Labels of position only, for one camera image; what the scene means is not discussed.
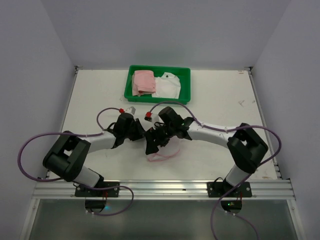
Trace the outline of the white mesh laundry bag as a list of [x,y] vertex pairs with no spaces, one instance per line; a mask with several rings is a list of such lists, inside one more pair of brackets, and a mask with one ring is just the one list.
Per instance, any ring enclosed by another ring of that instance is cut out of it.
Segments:
[[151,153],[146,156],[148,162],[162,162],[173,158],[181,150],[181,141],[177,137],[173,137],[169,140],[168,144],[164,147],[160,147],[156,153]]

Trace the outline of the white bra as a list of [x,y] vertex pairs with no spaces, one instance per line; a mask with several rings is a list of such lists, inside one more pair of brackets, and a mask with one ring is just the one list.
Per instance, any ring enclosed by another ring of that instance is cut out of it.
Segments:
[[155,78],[155,92],[151,96],[153,98],[178,99],[180,91],[180,79],[170,72],[164,72],[161,77]]

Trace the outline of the pink bra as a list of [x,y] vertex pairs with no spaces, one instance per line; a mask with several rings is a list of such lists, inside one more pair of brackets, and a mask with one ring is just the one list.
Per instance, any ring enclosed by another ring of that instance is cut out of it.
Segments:
[[154,72],[151,70],[136,70],[131,80],[132,95],[142,96],[156,92]]

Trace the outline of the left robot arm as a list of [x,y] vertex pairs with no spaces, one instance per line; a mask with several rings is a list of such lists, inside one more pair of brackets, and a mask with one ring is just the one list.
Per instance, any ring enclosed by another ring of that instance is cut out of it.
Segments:
[[140,120],[130,113],[121,113],[97,136],[80,137],[65,131],[43,159],[43,166],[67,182],[96,188],[103,177],[84,166],[87,155],[100,150],[115,149],[126,139],[137,141],[145,132]]

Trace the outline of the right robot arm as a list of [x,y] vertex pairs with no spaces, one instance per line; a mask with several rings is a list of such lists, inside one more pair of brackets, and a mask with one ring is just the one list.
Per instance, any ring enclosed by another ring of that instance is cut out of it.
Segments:
[[169,106],[162,109],[158,116],[161,122],[155,122],[153,127],[144,133],[145,153],[157,153],[172,137],[204,141],[227,148],[234,165],[223,180],[226,190],[253,174],[269,150],[265,141],[246,123],[239,126],[240,130],[219,131],[219,128],[213,125],[198,123],[195,117],[182,118]]

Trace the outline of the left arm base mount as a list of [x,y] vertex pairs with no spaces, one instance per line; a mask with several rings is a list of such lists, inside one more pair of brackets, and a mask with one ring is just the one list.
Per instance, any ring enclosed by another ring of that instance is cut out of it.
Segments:
[[117,198],[119,195],[119,185],[117,181],[100,181],[94,187],[95,188],[110,188],[107,190],[93,190],[78,185],[75,189],[75,197],[85,198],[84,206],[87,211],[94,213],[101,213],[103,210],[107,210],[107,198]]

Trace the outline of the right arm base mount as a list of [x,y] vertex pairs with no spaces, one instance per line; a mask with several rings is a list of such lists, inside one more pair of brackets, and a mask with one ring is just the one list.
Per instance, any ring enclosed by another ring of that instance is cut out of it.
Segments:
[[[221,177],[206,183],[209,198],[220,198],[232,188],[233,186]],[[251,198],[252,196],[251,185],[245,181],[225,196],[226,198],[233,198],[233,200],[221,200],[220,205],[228,213],[238,214],[243,207],[243,198]]]

